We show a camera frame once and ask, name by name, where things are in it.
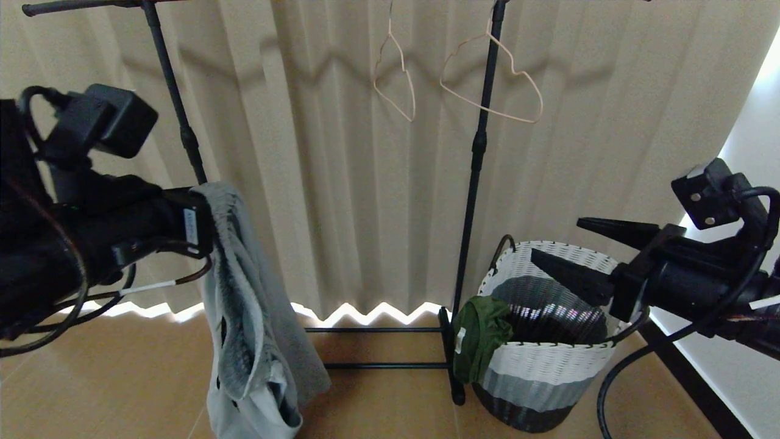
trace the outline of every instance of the white and gray basket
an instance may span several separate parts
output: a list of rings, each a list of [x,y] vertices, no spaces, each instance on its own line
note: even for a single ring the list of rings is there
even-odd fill
[[[505,242],[511,246],[501,252]],[[558,426],[612,357],[620,320],[588,305],[530,261],[531,249],[603,273],[617,262],[593,250],[551,241],[499,244],[479,295],[507,303],[515,334],[496,349],[473,385],[482,405],[502,422],[540,433]]]

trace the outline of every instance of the green cloth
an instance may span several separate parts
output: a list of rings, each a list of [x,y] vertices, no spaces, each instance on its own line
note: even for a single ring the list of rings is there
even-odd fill
[[[468,384],[482,379],[493,351],[512,338],[512,325],[502,319],[510,312],[506,302],[491,296],[475,296],[463,305],[452,322],[452,371],[458,381]]]

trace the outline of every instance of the curtain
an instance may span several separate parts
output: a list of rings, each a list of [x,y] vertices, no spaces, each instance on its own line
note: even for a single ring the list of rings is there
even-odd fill
[[[484,32],[490,1],[397,0],[393,33],[414,83],[408,123],[371,85],[389,2],[190,0],[158,5],[210,180],[242,193],[289,297],[325,318],[344,302],[410,312],[450,306],[478,109],[439,87],[447,54]],[[162,187],[195,184],[144,14],[104,7],[34,18],[0,2],[0,92],[33,84],[134,90],[160,112],[131,160],[93,153],[103,173]],[[464,297],[499,238],[629,253],[575,228],[579,216],[678,222],[669,182],[717,155],[778,29],[780,3],[520,0],[502,41],[544,96],[534,125],[491,116]],[[463,48],[445,80],[478,100],[488,41]],[[385,46],[378,85],[410,108],[399,54]],[[537,109],[499,56],[491,107]],[[35,115],[50,127],[44,111]],[[199,262],[156,255],[138,284]],[[197,287],[151,291],[139,306],[176,311]]]

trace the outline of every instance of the brown floor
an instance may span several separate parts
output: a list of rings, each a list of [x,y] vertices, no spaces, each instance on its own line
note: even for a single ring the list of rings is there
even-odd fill
[[[428,316],[419,324],[435,324]],[[377,325],[392,323],[376,322]],[[326,361],[441,361],[438,334],[314,334]],[[623,343],[620,357],[643,344]],[[5,359],[2,439],[213,437],[204,410],[211,338],[203,315],[185,323],[167,317],[106,317],[69,331],[54,344]],[[450,400],[442,370],[334,371],[333,388],[304,411],[299,437],[598,438],[597,383],[566,421],[546,434],[524,434],[490,416],[469,389],[466,404]],[[613,436],[718,437],[656,358],[629,367],[608,399]]]

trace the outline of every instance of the white label sticker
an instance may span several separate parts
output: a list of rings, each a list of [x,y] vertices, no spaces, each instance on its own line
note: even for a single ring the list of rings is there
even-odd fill
[[[192,209],[184,209],[184,230],[186,231],[187,242],[197,245],[197,219],[195,218],[195,211]]]
[[[458,331],[458,337],[455,340],[455,353],[460,353],[461,345],[463,344],[463,338],[466,336],[466,328],[460,328]]]

